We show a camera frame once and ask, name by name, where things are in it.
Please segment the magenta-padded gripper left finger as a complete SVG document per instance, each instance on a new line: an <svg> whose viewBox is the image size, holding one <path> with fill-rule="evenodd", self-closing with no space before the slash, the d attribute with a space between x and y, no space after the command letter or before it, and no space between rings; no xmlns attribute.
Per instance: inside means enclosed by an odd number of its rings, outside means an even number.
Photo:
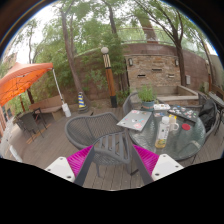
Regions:
<svg viewBox="0 0 224 224"><path fill-rule="evenodd" d="M82 186L94 157L94 146L90 145L69 157L58 157L46 171Z"/></svg>

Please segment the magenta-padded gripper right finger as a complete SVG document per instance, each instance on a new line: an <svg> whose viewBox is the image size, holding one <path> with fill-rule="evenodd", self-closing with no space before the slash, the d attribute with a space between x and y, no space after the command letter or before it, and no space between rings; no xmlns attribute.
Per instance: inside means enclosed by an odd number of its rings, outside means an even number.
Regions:
<svg viewBox="0 0 224 224"><path fill-rule="evenodd" d="M145 185L183 169L169 155L157 155L137 145L133 146L132 155Z"/></svg>

